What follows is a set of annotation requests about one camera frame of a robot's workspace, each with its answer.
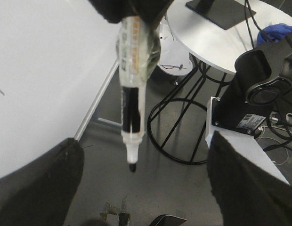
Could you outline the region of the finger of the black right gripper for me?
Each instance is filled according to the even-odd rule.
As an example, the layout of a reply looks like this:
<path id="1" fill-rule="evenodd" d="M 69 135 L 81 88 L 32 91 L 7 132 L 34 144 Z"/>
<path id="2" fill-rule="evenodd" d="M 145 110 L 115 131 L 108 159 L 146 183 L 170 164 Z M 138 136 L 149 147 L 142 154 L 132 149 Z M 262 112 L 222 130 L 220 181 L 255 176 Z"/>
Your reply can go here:
<path id="1" fill-rule="evenodd" d="M 109 23 L 119 23 L 129 16 L 136 16 L 129 0 L 89 0 L 93 8 Z"/>
<path id="2" fill-rule="evenodd" d="M 149 26 L 158 26 L 174 0 L 134 0 L 133 7 Z"/>

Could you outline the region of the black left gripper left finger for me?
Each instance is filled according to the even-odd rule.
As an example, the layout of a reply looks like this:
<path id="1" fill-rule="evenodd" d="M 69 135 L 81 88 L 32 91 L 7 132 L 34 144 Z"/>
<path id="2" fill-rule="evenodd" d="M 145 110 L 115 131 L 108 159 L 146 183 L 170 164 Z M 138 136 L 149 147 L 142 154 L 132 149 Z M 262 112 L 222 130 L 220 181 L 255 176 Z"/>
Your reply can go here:
<path id="1" fill-rule="evenodd" d="M 0 226 L 63 225 L 83 166 L 83 149 L 68 138 L 0 178 Z"/>

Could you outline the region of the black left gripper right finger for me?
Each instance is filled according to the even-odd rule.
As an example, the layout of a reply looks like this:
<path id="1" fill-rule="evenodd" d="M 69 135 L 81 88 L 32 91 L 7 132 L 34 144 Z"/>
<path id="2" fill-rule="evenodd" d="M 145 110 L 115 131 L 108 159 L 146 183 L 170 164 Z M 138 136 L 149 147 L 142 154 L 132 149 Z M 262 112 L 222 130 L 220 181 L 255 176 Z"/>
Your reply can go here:
<path id="1" fill-rule="evenodd" d="M 292 186 L 240 155 L 214 132 L 207 158 L 225 226 L 292 226 Z"/>

